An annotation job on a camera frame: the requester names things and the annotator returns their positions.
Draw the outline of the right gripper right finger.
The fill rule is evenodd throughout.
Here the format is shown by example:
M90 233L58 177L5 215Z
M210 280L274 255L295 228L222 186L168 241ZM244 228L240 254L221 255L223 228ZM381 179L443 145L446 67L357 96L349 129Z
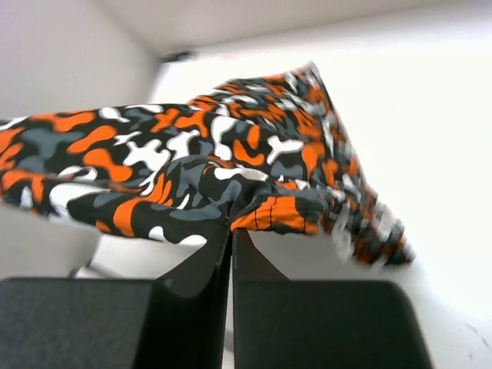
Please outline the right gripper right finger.
M411 302L389 281L290 280L246 230L232 238L236 368L430 368Z

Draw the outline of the orange camouflage shorts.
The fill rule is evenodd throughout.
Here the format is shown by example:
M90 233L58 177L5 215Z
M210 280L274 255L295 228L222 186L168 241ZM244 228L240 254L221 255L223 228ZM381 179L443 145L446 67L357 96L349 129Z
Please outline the orange camouflage shorts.
M201 247L220 224L324 231L363 264L414 259L313 64L184 104L4 120L1 199L123 238Z

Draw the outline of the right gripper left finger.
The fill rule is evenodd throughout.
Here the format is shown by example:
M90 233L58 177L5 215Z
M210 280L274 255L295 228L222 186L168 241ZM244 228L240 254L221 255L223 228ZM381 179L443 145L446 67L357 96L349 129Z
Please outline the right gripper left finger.
M1 282L3 368L219 368L231 236L226 224L148 279Z

